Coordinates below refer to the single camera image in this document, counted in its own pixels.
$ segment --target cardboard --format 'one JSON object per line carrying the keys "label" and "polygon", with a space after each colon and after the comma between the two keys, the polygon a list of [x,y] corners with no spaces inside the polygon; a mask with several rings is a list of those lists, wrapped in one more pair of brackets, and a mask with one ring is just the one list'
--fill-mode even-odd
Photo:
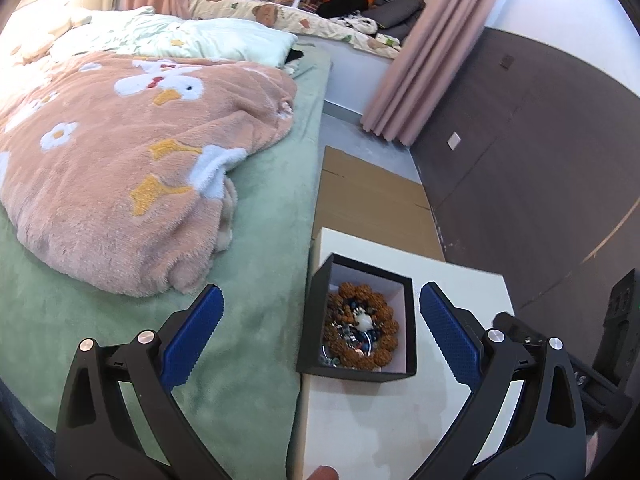
{"label": "cardboard", "polygon": [[330,147],[322,163],[314,237],[322,227],[444,261],[422,186]]}
{"label": "cardboard", "polygon": [[[386,304],[394,311],[394,319],[400,324],[400,330],[396,335],[398,348],[394,351],[393,360],[382,370],[369,372],[354,368],[330,367],[320,362],[329,292],[337,292],[338,287],[344,282],[355,285],[366,283],[374,292],[383,294]],[[417,371],[417,357],[412,280],[340,254],[331,254],[311,279],[305,302],[296,370],[301,374],[375,383],[414,376]]]}

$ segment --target light switch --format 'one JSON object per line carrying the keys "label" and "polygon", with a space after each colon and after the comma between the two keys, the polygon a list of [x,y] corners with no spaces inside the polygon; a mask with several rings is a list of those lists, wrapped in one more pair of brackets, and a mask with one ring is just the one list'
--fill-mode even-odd
{"label": "light switch", "polygon": [[460,140],[462,140],[460,139],[460,136],[456,132],[453,132],[453,135],[449,137],[449,142],[447,142],[447,144],[452,150],[455,150],[460,144]]}

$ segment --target brown wall panel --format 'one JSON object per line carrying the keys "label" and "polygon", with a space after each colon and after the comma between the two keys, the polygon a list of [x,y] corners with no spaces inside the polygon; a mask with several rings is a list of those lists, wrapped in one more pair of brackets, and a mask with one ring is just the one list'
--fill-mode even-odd
{"label": "brown wall panel", "polygon": [[613,234],[640,196],[640,98],[569,54],[488,28],[412,153],[447,261],[503,274],[516,314],[589,361],[610,288],[640,267],[640,208]]}

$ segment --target green bed sheet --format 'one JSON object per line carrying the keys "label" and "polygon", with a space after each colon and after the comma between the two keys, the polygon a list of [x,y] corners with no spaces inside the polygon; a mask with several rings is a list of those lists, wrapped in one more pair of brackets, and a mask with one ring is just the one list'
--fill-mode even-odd
{"label": "green bed sheet", "polygon": [[[284,480],[300,389],[295,373],[308,248],[318,180],[318,135],[330,58],[301,47],[295,122],[281,142],[231,174],[239,195],[234,240],[215,258],[209,282],[225,313],[189,381],[174,397],[234,480]],[[50,269],[20,245],[0,208],[0,377],[55,430],[76,345],[130,341],[158,329],[194,296],[152,298],[102,292]],[[162,458],[132,388],[132,420],[147,452]]]}

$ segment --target desk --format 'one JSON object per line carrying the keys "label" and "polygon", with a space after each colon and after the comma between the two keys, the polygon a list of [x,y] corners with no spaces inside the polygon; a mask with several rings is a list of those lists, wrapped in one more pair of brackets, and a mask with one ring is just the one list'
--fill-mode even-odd
{"label": "desk", "polygon": [[[458,384],[419,311],[422,286],[434,281],[486,328],[499,312],[513,314],[502,276],[409,254],[323,228],[312,248],[315,271],[331,253],[414,280],[418,372],[393,383],[373,384],[303,375],[290,446],[291,480],[306,480],[330,465],[340,480],[405,480],[424,462],[469,395]],[[500,445],[521,383],[512,383],[478,460]]]}

